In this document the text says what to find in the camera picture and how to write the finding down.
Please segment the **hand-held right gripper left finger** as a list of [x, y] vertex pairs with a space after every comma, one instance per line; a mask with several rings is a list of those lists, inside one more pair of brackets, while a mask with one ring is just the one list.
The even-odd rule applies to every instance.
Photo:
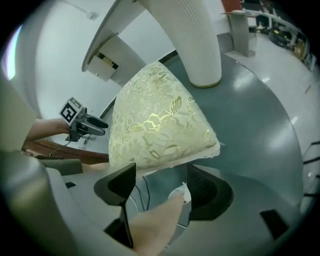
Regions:
[[95, 194], [107, 205], [120, 209], [118, 216], [104, 232], [128, 248], [133, 248], [134, 242], [129, 228], [126, 203], [135, 185], [136, 164], [131, 163], [101, 178], [93, 187]]

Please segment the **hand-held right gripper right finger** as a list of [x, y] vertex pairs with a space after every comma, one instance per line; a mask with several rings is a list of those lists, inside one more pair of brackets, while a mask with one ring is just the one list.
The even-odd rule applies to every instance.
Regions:
[[187, 187], [191, 196], [190, 221], [213, 221], [234, 199], [233, 189], [226, 181], [193, 164], [187, 165]]

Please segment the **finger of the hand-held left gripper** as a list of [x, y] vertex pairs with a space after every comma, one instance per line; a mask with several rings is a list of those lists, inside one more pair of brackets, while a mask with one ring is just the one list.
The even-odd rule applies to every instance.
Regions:
[[105, 130], [90, 123], [78, 123], [77, 132], [81, 135], [105, 135]]
[[90, 124], [92, 124], [92, 125], [94, 125], [96, 127], [102, 128], [102, 129], [107, 129], [109, 127], [109, 125], [106, 122], [104, 122], [102, 119], [100, 119], [98, 117], [95, 117], [93, 115], [88, 115], [86, 117], [86, 120]]

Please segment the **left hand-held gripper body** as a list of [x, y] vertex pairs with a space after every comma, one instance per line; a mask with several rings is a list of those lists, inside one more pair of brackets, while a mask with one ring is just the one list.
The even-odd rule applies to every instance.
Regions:
[[83, 136], [80, 128], [87, 115], [87, 108], [74, 97], [71, 97], [63, 105], [59, 115], [69, 126], [68, 137], [65, 140], [77, 142]]

